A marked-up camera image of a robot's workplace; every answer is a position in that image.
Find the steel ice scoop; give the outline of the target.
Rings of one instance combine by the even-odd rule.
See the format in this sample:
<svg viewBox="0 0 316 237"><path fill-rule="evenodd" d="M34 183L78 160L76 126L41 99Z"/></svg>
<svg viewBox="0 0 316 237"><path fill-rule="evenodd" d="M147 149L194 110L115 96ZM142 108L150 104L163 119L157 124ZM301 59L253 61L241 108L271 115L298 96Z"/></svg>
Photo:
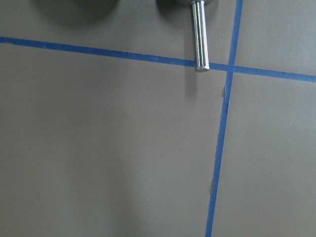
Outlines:
<svg viewBox="0 0 316 237"><path fill-rule="evenodd" d="M213 0L176 0L178 5L189 8L191 11L195 71L207 72L210 69L207 45L205 7Z"/></svg>

